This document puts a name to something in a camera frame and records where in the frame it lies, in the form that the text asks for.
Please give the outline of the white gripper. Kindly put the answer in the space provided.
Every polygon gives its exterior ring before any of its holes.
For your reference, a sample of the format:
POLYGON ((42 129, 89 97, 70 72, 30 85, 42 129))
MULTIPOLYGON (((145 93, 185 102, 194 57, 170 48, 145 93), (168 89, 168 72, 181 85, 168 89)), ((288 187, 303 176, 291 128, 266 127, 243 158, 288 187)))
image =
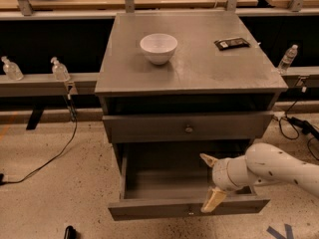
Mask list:
POLYGON ((227 191, 240 190, 253 185, 258 176, 253 174, 247 166, 245 156, 237 158, 217 159, 201 153, 200 158, 212 168, 214 187, 209 187, 205 200, 200 208, 202 213, 212 212, 227 196, 227 191))

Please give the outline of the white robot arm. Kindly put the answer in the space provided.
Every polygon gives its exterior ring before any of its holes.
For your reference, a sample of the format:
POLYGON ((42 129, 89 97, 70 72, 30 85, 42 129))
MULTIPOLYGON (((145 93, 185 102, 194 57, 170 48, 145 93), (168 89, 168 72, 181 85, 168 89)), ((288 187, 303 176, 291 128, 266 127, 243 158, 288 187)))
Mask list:
POLYGON ((202 213, 212 212, 228 192, 245 186, 286 182, 319 196, 319 166, 268 143, 255 143, 244 155, 235 158, 217 159, 205 153, 200 158, 211 168, 214 184, 208 188, 202 213))

